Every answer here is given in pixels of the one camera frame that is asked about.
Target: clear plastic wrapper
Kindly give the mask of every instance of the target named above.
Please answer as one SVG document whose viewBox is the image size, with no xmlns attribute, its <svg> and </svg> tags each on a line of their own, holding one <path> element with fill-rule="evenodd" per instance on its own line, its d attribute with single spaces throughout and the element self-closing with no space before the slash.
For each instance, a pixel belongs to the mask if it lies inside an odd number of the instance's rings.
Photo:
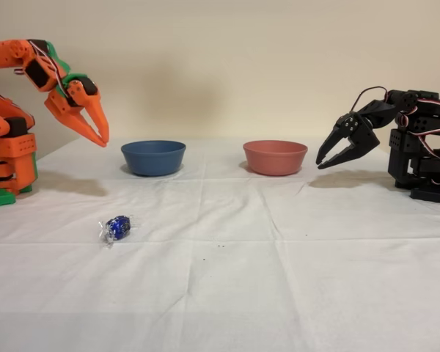
<svg viewBox="0 0 440 352">
<path fill-rule="evenodd" d="M 130 235 L 132 216 L 119 215 L 108 221 L 100 221 L 100 239 L 108 246 Z"/>
</svg>

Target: wrapped candy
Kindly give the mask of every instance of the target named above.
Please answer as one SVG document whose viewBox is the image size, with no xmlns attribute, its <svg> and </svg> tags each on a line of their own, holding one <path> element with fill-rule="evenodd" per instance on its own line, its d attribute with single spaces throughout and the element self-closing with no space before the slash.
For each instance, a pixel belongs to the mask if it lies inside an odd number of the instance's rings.
<svg viewBox="0 0 440 352">
<path fill-rule="evenodd" d="M 131 218 L 128 216 L 116 216 L 105 224 L 100 222 L 100 238 L 109 245 L 123 239 L 131 231 Z"/>
</svg>

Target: bowl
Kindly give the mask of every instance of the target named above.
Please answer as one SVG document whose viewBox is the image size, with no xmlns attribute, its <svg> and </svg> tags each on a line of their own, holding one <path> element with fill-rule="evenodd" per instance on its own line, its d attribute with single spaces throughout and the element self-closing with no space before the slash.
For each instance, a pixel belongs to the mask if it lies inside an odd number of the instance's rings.
<svg viewBox="0 0 440 352">
<path fill-rule="evenodd" d="M 181 167 L 186 145 L 174 141 L 140 141 L 125 144 L 121 151 L 127 166 L 138 176 L 164 176 Z"/>
<path fill-rule="evenodd" d="M 288 141 L 253 141 L 243 146 L 252 171 L 267 176 L 286 176 L 297 173 L 308 147 Z"/>
</svg>

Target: pink bowl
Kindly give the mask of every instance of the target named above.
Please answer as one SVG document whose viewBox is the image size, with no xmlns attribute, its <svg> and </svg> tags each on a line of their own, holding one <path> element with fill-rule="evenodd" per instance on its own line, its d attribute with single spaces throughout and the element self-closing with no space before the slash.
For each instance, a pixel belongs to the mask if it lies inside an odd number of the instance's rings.
<svg viewBox="0 0 440 352">
<path fill-rule="evenodd" d="M 285 176 L 300 170 L 308 148 L 287 141 L 253 141 L 243 146 L 249 167 L 267 176 Z"/>
</svg>

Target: black robotic arm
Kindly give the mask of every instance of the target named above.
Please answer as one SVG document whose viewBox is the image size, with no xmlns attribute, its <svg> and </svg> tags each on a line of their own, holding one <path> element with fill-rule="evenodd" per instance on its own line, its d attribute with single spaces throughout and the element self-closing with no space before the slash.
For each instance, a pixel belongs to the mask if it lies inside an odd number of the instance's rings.
<svg viewBox="0 0 440 352">
<path fill-rule="evenodd" d="M 319 169 L 361 158 L 379 145 L 374 128 L 382 128 L 391 121 L 398 127 L 391 132 L 388 172 L 399 188 L 411 189 L 415 199 L 440 202 L 440 150 L 432 150 L 425 137 L 440 136 L 440 99 L 434 92 L 386 91 L 383 100 L 374 100 L 357 112 L 339 118 L 332 132 L 318 151 Z M 323 162 L 326 154 L 341 140 L 351 143 L 342 152 Z"/>
</svg>

